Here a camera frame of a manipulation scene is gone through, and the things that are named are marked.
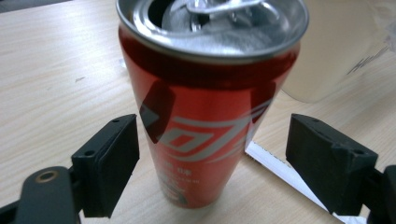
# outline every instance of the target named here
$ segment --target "screw hole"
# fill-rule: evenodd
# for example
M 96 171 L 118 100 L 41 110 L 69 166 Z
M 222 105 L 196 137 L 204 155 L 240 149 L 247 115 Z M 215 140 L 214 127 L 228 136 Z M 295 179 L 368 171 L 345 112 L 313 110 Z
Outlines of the screw hole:
M 360 149 L 353 149 L 352 151 L 353 151 L 353 153 L 356 153 L 356 154 L 358 154 L 358 155 L 364 155 L 364 154 L 366 154 L 364 151 L 362 151 L 362 150 L 360 150 Z
M 95 151 L 93 150 L 89 150 L 84 153 L 85 156 L 92 156 L 93 154 L 95 154 Z
M 44 173 L 38 175 L 35 178 L 35 182 L 40 183 L 40 184 L 47 183 L 47 182 L 50 182 L 51 180 L 55 179 L 56 176 L 58 176 L 57 171 L 47 171 L 47 172 L 44 172 Z

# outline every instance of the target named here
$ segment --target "can rim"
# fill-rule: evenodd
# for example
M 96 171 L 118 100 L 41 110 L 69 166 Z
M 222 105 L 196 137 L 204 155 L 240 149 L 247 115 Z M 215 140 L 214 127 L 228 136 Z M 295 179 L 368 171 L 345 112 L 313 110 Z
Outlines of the can rim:
M 309 23 L 309 14 L 308 14 L 308 9 L 306 5 L 304 4 L 303 0 L 295 0 L 299 2 L 299 4 L 302 7 L 304 17 L 302 20 L 304 20 L 304 27 L 303 29 L 300 30 L 300 32 L 293 36 L 289 41 L 282 45 L 274 46 L 271 48 L 267 48 L 265 50 L 260 50 L 260 51 L 254 51 L 250 54 L 243 54 L 243 55 L 216 55 L 216 54 L 204 54 L 199 51 L 193 51 L 193 50 L 188 50 L 188 49 L 176 49 L 176 48 L 170 48 L 168 45 L 164 44 L 161 41 L 158 41 L 153 38 L 148 38 L 147 35 L 143 35 L 135 25 L 131 23 L 131 21 L 127 18 L 125 15 L 125 12 L 121 8 L 121 2 L 122 1 L 127 1 L 127 0 L 117 0 L 116 2 L 116 8 L 118 15 L 120 17 L 121 24 L 124 25 L 124 27 L 127 28 L 127 30 L 133 35 L 134 38 L 136 38 L 140 43 L 146 45 L 147 47 L 154 49 L 156 51 L 159 51 L 161 53 L 167 54 L 169 56 L 173 56 L 179 59 L 183 60 L 188 60 L 188 61 L 193 61 L 193 62 L 198 62 L 198 63 L 213 63 L 213 64 L 243 64 L 243 63 L 255 63 L 257 61 L 262 61 L 265 59 L 273 58 L 276 55 L 280 55 L 289 49 L 292 49 L 295 45 L 297 45 L 304 35 L 308 23 Z M 154 0 L 146 0 L 145 1 L 147 6 L 150 6 Z M 154 24 L 151 25 L 154 26 L 154 30 L 158 33 L 163 32 L 161 28 L 155 26 Z

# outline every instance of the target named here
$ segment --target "table surface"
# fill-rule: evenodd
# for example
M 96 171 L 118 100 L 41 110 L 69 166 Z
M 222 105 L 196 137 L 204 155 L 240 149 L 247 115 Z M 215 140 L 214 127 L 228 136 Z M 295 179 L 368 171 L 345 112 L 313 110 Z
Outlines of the table surface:
M 0 206 L 23 180 L 70 156 L 110 120 L 138 113 L 118 42 L 114 1 L 80 0 L 0 14 Z M 291 113 L 321 119 L 396 163 L 396 56 L 387 53 L 315 104 L 280 92 L 254 141 L 285 160 Z M 83 223 L 338 223 L 250 157 L 215 203 L 183 209 L 161 194 L 138 120 L 141 159 L 113 217 Z

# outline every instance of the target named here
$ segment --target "aluminum can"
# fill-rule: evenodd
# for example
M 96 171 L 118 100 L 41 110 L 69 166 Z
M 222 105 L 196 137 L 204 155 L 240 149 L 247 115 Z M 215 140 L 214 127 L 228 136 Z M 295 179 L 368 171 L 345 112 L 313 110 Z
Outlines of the aluminum can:
M 221 194 L 292 68 L 301 0 L 118 0 L 120 45 L 161 189 L 188 208 Z

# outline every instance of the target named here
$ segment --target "can lid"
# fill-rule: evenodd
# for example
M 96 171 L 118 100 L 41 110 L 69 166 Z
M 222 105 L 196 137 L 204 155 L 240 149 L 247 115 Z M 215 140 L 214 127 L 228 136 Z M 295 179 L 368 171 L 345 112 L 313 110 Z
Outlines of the can lid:
M 296 44 L 302 0 L 118 0 L 121 21 L 151 48 L 207 63 L 249 63 Z

